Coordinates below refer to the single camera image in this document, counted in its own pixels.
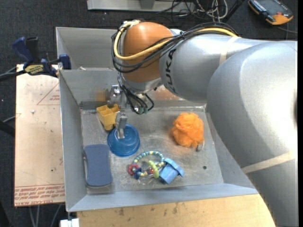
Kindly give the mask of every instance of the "orange bath sponge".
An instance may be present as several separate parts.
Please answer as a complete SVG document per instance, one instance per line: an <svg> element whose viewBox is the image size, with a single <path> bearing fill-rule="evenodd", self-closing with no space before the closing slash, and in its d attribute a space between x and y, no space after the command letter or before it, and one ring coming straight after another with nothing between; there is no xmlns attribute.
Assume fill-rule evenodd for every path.
<svg viewBox="0 0 303 227"><path fill-rule="evenodd" d="M204 124L195 113L180 113L171 130L175 141L184 147L194 147L204 142Z"/></svg>

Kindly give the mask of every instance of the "black device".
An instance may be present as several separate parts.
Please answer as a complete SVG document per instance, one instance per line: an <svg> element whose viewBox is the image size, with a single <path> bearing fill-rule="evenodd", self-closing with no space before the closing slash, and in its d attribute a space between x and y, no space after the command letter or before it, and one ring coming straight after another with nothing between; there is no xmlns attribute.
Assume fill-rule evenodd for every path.
<svg viewBox="0 0 303 227"><path fill-rule="evenodd" d="M248 5L262 20L272 25L285 24L294 17L292 11L279 0L249 0Z"/></svg>

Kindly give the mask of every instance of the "blue clamp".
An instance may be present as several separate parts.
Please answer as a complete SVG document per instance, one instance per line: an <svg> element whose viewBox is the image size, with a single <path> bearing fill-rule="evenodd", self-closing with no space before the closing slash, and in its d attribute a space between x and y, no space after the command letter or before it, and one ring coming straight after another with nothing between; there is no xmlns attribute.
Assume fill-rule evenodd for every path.
<svg viewBox="0 0 303 227"><path fill-rule="evenodd" d="M172 159L165 158L164 162L166 162L166 165L164 169L160 172L160 179L166 182L167 184L170 184L172 180L175 179L177 175L184 176L183 169Z"/></svg>
<svg viewBox="0 0 303 227"><path fill-rule="evenodd" d="M31 48L31 50L27 48L26 42L27 42L27 40L25 39L25 37L21 37L21 38L17 39L13 43L13 46L12 46L14 52L19 57L21 57L22 59L25 60L25 62L23 63L23 71L25 73L28 73L31 76L49 75L52 77L57 77L58 70L52 67L52 61L48 62L46 59L41 59L40 63L36 63L36 62L39 62L39 61L37 61L37 58L36 58L37 55L36 55L36 57L33 56L31 53L31 50L32 50L32 52L37 53L37 48L36 48L37 39L35 40L34 48ZM54 60L54 61L61 62L63 69L66 69L66 70L71 69L71 61L67 54L61 54L59 56L59 59Z"/></svg>

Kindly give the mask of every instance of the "dark gray carpet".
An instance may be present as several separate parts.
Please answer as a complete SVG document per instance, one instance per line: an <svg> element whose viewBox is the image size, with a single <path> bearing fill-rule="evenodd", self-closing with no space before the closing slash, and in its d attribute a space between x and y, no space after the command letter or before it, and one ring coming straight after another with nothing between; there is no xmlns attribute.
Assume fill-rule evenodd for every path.
<svg viewBox="0 0 303 227"><path fill-rule="evenodd" d="M230 8L236 2L226 1ZM289 23L289 29L297 30L298 0L281 1L295 14ZM87 11L87 0L0 0L0 74L22 62L11 49L12 43L21 36L38 36L40 55L45 56L48 53L51 59L55 59L55 27L117 29L124 20L136 18L145 18L183 30L201 23L198 19L176 19L176 23L172 23L170 15L165 14L155 17L152 13L143 12ZM284 40L286 36L285 31L262 23L248 8L247 0L230 18L228 24L246 38ZM297 34L288 34L288 39L297 40ZM15 89L15 78L0 82L0 120L15 114ZM0 131L0 202L13 226L27 227L31 226L29 209L13 207L14 143L13 137ZM41 206L39 226L50 226L57 209L56 204ZM55 225L63 218L67 218L67 213L61 208Z"/></svg>

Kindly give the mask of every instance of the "blue sponge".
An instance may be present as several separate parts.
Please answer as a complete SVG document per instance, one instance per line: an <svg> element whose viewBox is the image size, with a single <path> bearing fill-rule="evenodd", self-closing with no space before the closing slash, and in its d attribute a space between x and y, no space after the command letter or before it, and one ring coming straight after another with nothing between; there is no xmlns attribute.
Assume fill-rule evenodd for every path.
<svg viewBox="0 0 303 227"><path fill-rule="evenodd" d="M113 181L108 161L108 145L87 145L83 149L86 162L86 184L88 187L102 187Z"/></svg>

